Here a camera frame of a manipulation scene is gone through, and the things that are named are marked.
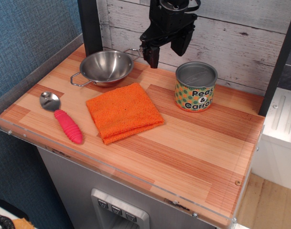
screw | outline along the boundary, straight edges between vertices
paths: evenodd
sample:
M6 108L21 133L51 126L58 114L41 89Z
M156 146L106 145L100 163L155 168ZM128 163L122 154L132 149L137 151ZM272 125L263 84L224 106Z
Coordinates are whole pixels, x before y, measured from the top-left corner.
M241 182L240 180L236 180L236 181L235 181L235 184L236 184L237 186L241 186L242 182Z

can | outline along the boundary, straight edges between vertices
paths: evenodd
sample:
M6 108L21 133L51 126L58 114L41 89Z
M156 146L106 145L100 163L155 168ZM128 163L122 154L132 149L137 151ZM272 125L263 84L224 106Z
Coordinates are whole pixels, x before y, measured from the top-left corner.
M175 102L185 111L200 112L212 103L217 71L203 62L188 62L176 70Z

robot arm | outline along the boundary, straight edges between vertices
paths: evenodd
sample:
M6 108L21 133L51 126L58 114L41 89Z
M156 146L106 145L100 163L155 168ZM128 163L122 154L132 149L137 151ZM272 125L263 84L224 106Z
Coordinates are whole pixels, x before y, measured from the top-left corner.
M158 67L160 46L171 42L171 48L179 56L187 50L197 15L186 12L199 8L200 0L195 1L197 6L188 8L189 0L151 0L151 24L140 37L143 58L151 68Z

dispenser buttons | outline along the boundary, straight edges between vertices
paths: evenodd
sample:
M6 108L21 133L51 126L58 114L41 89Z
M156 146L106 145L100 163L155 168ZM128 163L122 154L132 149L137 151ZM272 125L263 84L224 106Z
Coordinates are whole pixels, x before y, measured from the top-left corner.
M126 212L126 218L132 222L137 222L137 218L134 215L127 212Z
M111 206L111 210L113 213L116 213L117 215L121 216L122 215L122 210L115 207L115 206Z
M102 201L102 200L100 200L100 199L97 199L97 201L98 201L98 204L99 204L102 208L106 208L106 209L108 209L108 203L106 203L106 202L104 202L104 201Z

wooden countertop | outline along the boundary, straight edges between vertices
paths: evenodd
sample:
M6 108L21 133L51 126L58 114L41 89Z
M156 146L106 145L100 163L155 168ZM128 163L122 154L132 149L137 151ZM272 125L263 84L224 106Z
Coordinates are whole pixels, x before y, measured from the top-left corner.
M174 102L175 73L136 62L118 87L140 83L165 124L104 145L86 100L114 87L77 87L71 75L86 57L81 46L0 115L0 126L221 228L235 215L239 195L263 126L262 97L216 86L211 107L200 113ZM85 83L82 75L74 78ZM84 142L72 143L53 112L41 108L44 91L57 94L61 109L79 125Z

